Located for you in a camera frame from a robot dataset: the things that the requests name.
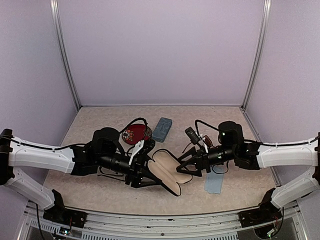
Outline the black glasses case beige lining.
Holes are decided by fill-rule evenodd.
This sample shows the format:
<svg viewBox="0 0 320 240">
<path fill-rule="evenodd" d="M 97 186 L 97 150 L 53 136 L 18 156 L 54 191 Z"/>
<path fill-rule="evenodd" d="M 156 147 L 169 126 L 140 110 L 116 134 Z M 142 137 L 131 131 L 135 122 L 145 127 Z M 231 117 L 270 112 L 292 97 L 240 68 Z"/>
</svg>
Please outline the black glasses case beige lining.
<svg viewBox="0 0 320 240">
<path fill-rule="evenodd" d="M 156 150 L 151 159 L 155 162 L 155 175 L 162 181 L 162 186 L 172 195 L 179 197 L 182 194 L 181 185 L 190 182 L 192 175 L 176 171 L 180 163 L 167 149 Z"/>
</svg>

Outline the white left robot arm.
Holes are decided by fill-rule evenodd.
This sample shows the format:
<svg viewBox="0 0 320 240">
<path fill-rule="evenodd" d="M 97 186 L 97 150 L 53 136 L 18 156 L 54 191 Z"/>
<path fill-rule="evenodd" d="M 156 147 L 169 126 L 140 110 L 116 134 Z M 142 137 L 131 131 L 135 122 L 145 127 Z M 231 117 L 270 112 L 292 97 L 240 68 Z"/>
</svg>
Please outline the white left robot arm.
<svg viewBox="0 0 320 240">
<path fill-rule="evenodd" d="M 63 223 L 70 218 L 59 192 L 47 189 L 23 173 L 21 167 L 55 170 L 72 176 L 87 176 L 106 168 L 125 175 L 125 183 L 133 188 L 161 185 L 162 181 L 147 167 L 148 152 L 154 147 L 141 144 L 137 152 L 126 156 L 120 132 L 112 127 L 96 130 L 88 143 L 64 147 L 37 145 L 12 135 L 5 129 L 0 135 L 0 183 L 49 211 Z"/>
</svg>

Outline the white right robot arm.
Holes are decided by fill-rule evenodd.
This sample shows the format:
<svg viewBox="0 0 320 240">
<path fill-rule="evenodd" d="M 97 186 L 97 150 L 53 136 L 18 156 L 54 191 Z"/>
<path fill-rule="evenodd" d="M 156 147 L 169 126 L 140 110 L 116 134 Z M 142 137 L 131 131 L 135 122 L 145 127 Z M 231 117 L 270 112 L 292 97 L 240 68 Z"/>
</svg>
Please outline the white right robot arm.
<svg viewBox="0 0 320 240">
<path fill-rule="evenodd" d="M 266 222 L 286 204 L 304 197 L 320 188 L 320 138 L 289 143 L 263 143 L 244 138 L 242 126 L 234 121 L 224 121 L 215 128 L 219 145 L 192 147 L 178 158 L 177 172 L 202 176 L 212 167 L 234 161 L 240 169 L 260 170 L 275 166 L 309 166 L 309 169 L 280 187 L 266 192 L 256 218 Z"/>
</svg>

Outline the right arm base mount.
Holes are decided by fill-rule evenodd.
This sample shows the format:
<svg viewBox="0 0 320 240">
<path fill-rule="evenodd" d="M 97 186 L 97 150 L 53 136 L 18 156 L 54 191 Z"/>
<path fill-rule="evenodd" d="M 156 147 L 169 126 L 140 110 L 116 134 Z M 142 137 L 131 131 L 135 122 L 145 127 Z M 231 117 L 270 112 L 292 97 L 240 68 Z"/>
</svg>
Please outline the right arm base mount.
<svg viewBox="0 0 320 240">
<path fill-rule="evenodd" d="M 283 217 L 281 208 L 276 207 L 271 203 L 272 193 L 274 191 L 275 188 L 272 188 L 265 193 L 258 208 L 244 210 L 238 213 L 242 228 L 268 223 Z"/>
</svg>

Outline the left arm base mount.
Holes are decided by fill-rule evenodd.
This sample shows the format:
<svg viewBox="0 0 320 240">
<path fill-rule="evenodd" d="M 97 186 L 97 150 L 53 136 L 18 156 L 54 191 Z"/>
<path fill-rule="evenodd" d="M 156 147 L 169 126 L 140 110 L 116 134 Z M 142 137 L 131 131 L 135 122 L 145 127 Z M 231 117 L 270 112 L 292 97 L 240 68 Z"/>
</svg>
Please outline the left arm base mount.
<svg viewBox="0 0 320 240">
<path fill-rule="evenodd" d="M 83 229 L 87 219 L 87 213 L 66 208 L 62 195 L 54 189 L 52 193 L 54 196 L 53 206 L 44 210 L 43 218 L 55 223 L 68 225 L 69 227 Z"/>
</svg>

